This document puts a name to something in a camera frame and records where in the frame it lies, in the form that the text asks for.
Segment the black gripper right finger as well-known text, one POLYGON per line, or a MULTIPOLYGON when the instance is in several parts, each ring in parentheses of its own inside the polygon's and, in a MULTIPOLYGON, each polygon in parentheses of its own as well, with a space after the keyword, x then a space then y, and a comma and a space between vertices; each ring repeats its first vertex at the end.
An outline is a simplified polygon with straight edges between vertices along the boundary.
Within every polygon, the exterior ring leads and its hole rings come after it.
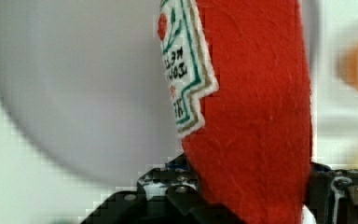
POLYGON ((358 169, 313 162, 305 205, 316 224, 358 224, 358 169))

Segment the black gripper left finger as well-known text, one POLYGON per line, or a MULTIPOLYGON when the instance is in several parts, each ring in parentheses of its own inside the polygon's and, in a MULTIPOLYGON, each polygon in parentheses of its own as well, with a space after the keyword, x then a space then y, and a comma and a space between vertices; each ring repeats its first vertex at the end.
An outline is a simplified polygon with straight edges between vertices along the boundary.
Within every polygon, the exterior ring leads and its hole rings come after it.
POLYGON ((80 224, 245 224, 201 195, 199 177, 182 154, 141 176, 135 190, 109 196, 80 224))

